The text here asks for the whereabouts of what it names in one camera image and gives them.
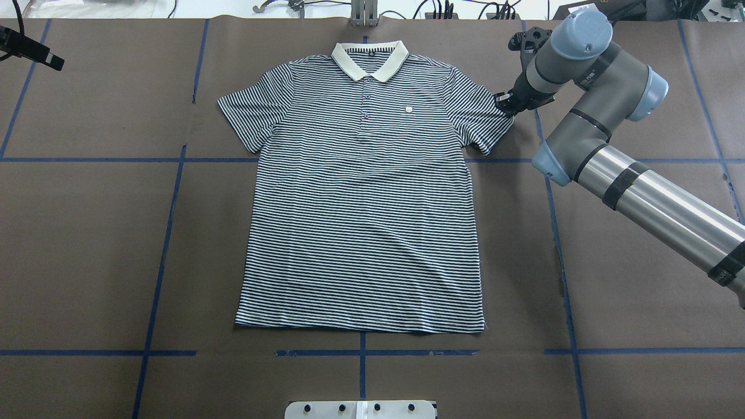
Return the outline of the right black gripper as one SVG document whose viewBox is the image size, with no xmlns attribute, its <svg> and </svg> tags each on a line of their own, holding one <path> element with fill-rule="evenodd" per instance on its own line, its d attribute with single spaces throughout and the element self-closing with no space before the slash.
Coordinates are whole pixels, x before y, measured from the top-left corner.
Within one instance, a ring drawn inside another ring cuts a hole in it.
<svg viewBox="0 0 745 419">
<path fill-rule="evenodd" d="M 516 116 L 523 111 L 535 111 L 538 107 L 553 101 L 554 94 L 543 93 L 533 88 L 525 73 L 517 77 L 511 90 L 495 94 L 497 109 L 507 117 Z"/>
</svg>

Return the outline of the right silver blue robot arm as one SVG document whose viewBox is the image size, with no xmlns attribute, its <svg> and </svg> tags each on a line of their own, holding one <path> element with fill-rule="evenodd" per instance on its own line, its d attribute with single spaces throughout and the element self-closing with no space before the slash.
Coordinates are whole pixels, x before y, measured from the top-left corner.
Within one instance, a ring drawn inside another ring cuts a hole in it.
<svg viewBox="0 0 745 419">
<path fill-rule="evenodd" d="M 744 300 L 744 230 L 740 222 L 701 201 L 610 145 L 624 121 L 657 109 L 669 85 L 651 66 L 615 43 L 599 10 L 576 10 L 555 29 L 516 32 L 508 47 L 520 53 L 521 73 L 498 93 L 508 116 L 535 111 L 574 83 L 579 100 L 544 138 L 531 163 L 560 186 L 575 182 Z"/>
</svg>

